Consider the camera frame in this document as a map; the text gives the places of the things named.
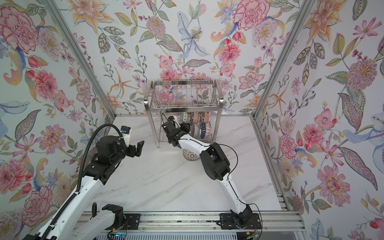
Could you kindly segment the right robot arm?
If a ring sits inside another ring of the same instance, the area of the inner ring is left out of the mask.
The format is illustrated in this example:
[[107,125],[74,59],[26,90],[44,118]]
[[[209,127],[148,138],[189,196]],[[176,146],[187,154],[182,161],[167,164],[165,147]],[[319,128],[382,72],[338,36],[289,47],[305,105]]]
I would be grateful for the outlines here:
[[221,148],[221,144],[204,143],[190,135],[191,124],[178,123],[170,117],[162,124],[162,129],[166,134],[168,143],[182,150],[188,150],[198,155],[203,165],[206,175],[217,182],[225,194],[229,204],[229,216],[232,220],[227,224],[227,229],[246,229],[248,225],[253,225],[256,231],[263,229],[262,216],[259,209],[254,213],[251,206],[247,204],[240,195],[234,180],[230,161]]

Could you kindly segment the blue floral bowl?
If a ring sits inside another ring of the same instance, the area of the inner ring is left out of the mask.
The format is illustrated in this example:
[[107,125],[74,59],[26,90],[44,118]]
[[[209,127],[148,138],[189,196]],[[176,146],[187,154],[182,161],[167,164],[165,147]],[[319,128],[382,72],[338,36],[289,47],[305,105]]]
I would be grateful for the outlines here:
[[190,114],[187,112],[182,112],[180,116],[180,120],[182,123],[189,123],[190,122]]

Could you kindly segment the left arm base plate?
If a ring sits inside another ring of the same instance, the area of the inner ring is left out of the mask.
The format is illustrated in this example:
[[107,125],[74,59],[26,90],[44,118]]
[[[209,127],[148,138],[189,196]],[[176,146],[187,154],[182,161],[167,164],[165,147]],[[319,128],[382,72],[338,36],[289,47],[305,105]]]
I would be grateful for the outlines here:
[[141,214],[118,214],[112,224],[112,230],[138,230]]

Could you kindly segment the blue triangle pattern bowl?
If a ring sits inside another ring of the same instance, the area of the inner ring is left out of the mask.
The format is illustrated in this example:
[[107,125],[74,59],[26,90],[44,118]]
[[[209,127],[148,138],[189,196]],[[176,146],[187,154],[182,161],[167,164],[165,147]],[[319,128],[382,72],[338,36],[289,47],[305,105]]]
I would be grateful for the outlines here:
[[201,126],[201,136],[202,140],[209,140],[212,134],[212,127],[210,123],[203,123]]

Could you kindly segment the purple striped bowl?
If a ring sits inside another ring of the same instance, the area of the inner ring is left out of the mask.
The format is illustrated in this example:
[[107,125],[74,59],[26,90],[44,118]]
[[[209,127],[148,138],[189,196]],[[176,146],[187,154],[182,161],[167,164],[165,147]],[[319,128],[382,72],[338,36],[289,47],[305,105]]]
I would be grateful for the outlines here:
[[190,135],[195,138],[195,139],[199,139],[200,136],[201,136],[201,129],[199,127],[198,124],[192,124],[191,125],[191,133]]

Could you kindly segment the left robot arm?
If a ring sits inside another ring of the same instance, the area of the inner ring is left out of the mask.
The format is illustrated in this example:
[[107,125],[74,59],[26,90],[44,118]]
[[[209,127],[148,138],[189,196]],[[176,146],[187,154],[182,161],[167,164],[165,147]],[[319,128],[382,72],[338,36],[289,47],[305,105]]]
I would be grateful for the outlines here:
[[[87,164],[91,146],[97,134],[104,128],[112,128],[118,134],[102,137],[96,143],[97,152]],[[87,205],[107,183],[122,160],[141,156],[145,142],[131,145],[130,130],[127,126],[118,129],[113,124],[103,124],[95,130],[83,154],[76,188],[49,222],[36,234],[26,235],[26,240],[93,240],[106,229],[113,232],[128,223],[123,207],[107,204],[87,223],[79,228],[75,227]]]

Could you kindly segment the green leaf pattern bowl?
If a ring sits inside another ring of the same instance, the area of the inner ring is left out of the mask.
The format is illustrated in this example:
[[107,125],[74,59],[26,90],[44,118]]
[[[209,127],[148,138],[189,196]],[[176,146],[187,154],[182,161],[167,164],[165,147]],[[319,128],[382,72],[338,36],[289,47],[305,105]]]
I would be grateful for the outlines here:
[[210,122],[210,113],[209,112],[202,112],[201,113],[201,122],[206,123],[206,124]]

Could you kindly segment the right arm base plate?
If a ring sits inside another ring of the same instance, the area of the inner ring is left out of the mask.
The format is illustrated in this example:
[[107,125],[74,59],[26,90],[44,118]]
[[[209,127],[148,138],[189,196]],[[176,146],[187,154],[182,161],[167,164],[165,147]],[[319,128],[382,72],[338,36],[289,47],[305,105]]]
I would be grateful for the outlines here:
[[252,214],[250,218],[245,221],[232,213],[219,214],[219,221],[222,230],[261,230],[262,221],[259,214]]

